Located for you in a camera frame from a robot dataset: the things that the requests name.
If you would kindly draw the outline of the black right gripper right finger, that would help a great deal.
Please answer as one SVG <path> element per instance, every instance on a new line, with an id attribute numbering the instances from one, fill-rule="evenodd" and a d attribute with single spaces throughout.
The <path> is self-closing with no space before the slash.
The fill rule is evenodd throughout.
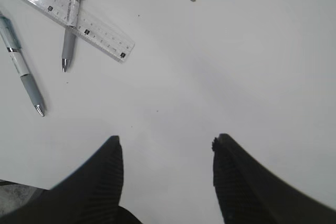
<path id="1" fill-rule="evenodd" d="M 335 223 L 335 210 L 262 166 L 230 135 L 212 142 L 213 185 L 224 223 Z"/>

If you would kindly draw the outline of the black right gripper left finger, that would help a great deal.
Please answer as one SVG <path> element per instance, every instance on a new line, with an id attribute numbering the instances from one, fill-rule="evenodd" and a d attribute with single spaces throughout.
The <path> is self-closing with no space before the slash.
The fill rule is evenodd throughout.
<path id="1" fill-rule="evenodd" d="M 119 205 L 124 181 L 118 136 L 105 143 L 74 173 L 1 223 L 140 223 Z"/>

